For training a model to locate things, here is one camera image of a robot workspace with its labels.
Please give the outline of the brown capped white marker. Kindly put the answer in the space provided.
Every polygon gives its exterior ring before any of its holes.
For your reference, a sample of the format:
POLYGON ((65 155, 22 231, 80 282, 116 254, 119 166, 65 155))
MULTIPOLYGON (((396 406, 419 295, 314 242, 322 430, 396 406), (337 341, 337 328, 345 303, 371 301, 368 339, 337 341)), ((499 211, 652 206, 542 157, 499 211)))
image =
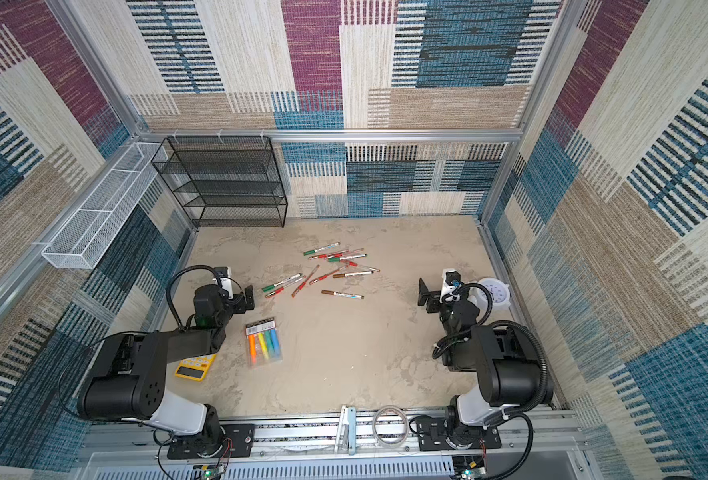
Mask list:
POLYGON ((361 295, 361 294, 354 294, 354 293, 349 293, 349 292, 341 292, 341 291, 326 290, 326 289, 321 290, 321 294, 328 295, 328 296, 334 296, 334 297, 348 298, 348 299, 357 299, 357 300, 362 300, 365 298, 365 296, 361 295))

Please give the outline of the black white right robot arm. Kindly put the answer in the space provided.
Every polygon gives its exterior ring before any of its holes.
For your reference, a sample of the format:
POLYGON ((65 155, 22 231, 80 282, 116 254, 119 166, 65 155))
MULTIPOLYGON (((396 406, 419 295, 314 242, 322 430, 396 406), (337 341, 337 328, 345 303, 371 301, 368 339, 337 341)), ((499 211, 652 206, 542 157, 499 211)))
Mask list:
POLYGON ((423 450, 501 446, 497 428, 553 397, 545 349, 527 327, 491 319, 510 307, 508 284, 496 278, 464 282, 456 270, 443 273, 442 288, 419 281, 418 305, 436 313, 445 335, 432 358, 452 372, 474 373, 471 389, 454 396, 444 419, 421 417, 415 432, 423 450))

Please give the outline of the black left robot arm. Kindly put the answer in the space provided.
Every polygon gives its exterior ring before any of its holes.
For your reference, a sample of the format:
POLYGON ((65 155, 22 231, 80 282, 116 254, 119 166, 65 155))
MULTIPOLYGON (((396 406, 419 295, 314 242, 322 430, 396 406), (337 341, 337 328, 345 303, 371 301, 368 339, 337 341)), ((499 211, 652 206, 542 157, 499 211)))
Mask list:
POLYGON ((115 333, 100 342, 80 389, 77 415, 90 421, 147 425, 168 432, 197 455, 212 455, 226 439, 217 409, 170 393, 167 368, 218 353, 230 320, 255 308, 254 288, 232 279, 226 267, 193 265, 173 274, 165 287, 165 301, 175 329, 115 333), (209 273, 211 282, 195 290, 194 313, 183 320, 172 288, 182 276, 199 270, 209 273))

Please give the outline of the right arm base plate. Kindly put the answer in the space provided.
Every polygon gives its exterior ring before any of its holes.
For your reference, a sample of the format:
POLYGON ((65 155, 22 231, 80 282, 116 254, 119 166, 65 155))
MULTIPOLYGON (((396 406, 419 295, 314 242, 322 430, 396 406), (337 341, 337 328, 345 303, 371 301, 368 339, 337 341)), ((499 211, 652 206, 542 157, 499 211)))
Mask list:
POLYGON ((467 426, 455 420, 418 415, 409 420, 410 432, 417 436, 421 451, 470 450, 502 447, 500 435, 492 428, 467 426))

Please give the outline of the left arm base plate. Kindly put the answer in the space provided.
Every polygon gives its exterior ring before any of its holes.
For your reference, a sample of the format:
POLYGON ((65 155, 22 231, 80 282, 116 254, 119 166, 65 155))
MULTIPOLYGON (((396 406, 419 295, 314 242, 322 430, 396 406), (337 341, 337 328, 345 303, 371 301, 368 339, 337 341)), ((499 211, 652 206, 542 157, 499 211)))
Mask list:
POLYGON ((247 458, 251 455, 255 424, 226 424, 212 436, 192 435, 175 438, 168 447, 169 460, 247 458))

